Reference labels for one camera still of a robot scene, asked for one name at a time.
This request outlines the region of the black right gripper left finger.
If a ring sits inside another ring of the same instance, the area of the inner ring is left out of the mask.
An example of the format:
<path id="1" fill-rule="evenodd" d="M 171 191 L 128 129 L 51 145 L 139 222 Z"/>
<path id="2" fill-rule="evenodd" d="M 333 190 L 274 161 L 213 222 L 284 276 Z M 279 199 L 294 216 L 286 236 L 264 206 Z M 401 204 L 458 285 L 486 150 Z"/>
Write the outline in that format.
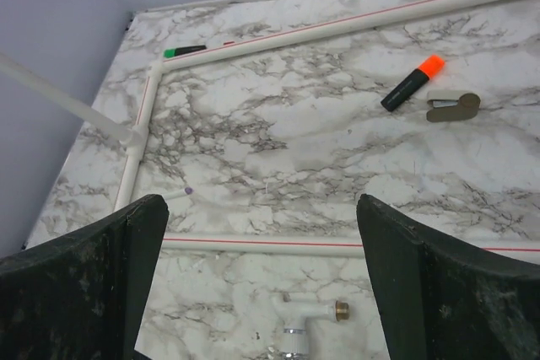
<path id="1" fill-rule="evenodd" d="M 136 351 L 168 206 L 146 195 L 1 260 L 3 359 L 142 359 Z"/>

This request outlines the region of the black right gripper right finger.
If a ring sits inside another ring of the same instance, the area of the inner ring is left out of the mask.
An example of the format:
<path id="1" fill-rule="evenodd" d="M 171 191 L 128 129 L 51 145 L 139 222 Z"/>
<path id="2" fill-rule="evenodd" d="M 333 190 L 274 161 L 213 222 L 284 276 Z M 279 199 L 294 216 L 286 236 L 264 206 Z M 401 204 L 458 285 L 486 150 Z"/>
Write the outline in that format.
<path id="1" fill-rule="evenodd" d="M 356 208 L 392 359 L 537 359 L 539 266 L 419 223 L 373 196 Z"/>

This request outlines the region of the white plastic water faucet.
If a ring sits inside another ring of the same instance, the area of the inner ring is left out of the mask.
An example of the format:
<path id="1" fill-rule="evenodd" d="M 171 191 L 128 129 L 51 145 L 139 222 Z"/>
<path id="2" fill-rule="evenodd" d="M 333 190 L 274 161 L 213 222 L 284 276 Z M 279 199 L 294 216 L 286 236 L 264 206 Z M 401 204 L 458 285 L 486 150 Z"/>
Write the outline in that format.
<path id="1" fill-rule="evenodd" d="M 344 301 L 286 300 L 282 294 L 271 298 L 276 315 L 283 321 L 279 353 L 282 359 L 308 359 L 310 320 L 340 322 L 350 317 L 349 304 Z"/>

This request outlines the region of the white pipe frame with fittings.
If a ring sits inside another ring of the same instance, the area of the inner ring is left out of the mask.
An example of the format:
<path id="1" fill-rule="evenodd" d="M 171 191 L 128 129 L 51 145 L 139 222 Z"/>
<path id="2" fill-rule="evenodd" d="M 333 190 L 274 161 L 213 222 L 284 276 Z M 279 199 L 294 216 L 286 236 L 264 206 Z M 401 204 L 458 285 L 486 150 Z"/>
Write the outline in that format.
<path id="1" fill-rule="evenodd" d="M 407 22 L 412 19 L 431 17 L 459 11 L 464 8 L 483 6 L 506 0 L 421 0 L 393 8 L 364 13 L 350 18 L 315 24 L 288 32 L 258 37 L 243 42 L 232 42 L 221 47 L 197 51 L 182 56 L 158 60 L 151 66 L 143 91 L 136 125 L 131 128 L 120 125 L 91 107 L 68 98 L 59 89 L 35 75 L 29 69 L 1 57 L 1 69 L 25 86 L 42 92 L 48 99 L 65 110 L 108 132 L 127 150 L 126 166 L 122 173 L 115 209 L 124 208 L 132 198 L 138 177 L 138 167 L 148 142 L 149 123 L 154 108 L 159 81 L 166 73 L 183 68 L 196 67 L 212 62 L 226 61 L 235 57 L 248 56 L 264 51 L 316 40 L 325 40 L 338 35 L 370 30 L 389 24 Z M 302 255 L 356 258 L 363 256 L 360 238 L 307 237 L 279 235 L 211 235 L 174 234 L 164 236 L 163 248 L 189 251 L 229 251 L 238 253 Z"/>

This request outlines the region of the white pen purple tip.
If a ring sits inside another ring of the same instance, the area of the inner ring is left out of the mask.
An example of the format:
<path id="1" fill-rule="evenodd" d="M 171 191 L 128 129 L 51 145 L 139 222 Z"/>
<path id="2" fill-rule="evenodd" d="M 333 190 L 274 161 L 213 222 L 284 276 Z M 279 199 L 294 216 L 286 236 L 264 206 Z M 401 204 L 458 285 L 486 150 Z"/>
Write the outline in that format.
<path id="1" fill-rule="evenodd" d="M 191 187 L 185 187 L 177 191 L 168 192 L 162 195 L 165 200 L 174 200 L 185 196 L 190 196 L 193 193 Z"/>

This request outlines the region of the orange cap black highlighter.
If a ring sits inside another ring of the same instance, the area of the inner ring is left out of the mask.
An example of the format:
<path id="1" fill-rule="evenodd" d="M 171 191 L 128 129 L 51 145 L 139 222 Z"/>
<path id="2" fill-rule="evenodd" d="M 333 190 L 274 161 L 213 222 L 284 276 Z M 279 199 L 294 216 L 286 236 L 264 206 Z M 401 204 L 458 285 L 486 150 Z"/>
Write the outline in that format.
<path id="1" fill-rule="evenodd" d="M 382 107 L 389 112 L 396 110 L 436 76 L 445 64 L 440 56 L 432 55 L 427 58 L 381 101 Z"/>

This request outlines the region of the green cap black highlighter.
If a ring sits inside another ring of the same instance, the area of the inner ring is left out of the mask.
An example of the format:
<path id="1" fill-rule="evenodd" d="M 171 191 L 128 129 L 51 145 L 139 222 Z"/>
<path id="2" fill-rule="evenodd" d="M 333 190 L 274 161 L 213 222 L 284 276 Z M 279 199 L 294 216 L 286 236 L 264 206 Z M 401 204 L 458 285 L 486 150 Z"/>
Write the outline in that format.
<path id="1" fill-rule="evenodd" d="M 170 59 L 176 56 L 183 56 L 194 52 L 204 51 L 206 49 L 206 46 L 181 46 L 176 48 L 170 48 L 166 49 L 163 52 L 163 58 Z"/>

